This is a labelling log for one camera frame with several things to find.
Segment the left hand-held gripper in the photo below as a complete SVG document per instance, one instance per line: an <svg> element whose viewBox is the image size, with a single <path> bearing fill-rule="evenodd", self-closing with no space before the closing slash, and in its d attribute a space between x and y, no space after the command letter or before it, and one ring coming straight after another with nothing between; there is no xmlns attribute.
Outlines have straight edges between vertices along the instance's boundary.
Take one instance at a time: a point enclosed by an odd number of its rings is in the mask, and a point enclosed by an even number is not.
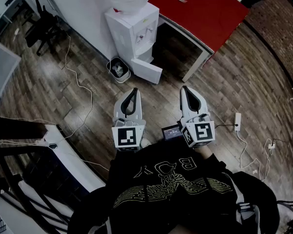
<svg viewBox="0 0 293 234"><path fill-rule="evenodd" d="M133 115L137 122L128 119ZM146 122L142 119L141 93L137 88L123 94L114 105L113 139L115 148L121 152L137 152L142 146L141 142Z"/></svg>

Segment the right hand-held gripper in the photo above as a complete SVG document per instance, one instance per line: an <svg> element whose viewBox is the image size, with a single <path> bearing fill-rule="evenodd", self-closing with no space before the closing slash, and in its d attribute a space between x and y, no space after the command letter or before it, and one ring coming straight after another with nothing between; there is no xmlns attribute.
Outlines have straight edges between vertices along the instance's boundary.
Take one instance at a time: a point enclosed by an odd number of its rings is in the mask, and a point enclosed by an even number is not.
<svg viewBox="0 0 293 234"><path fill-rule="evenodd" d="M181 133L190 148L215 141L214 121L210 119L206 100L197 91L183 86L180 90L180 108L183 115L180 119Z"/></svg>

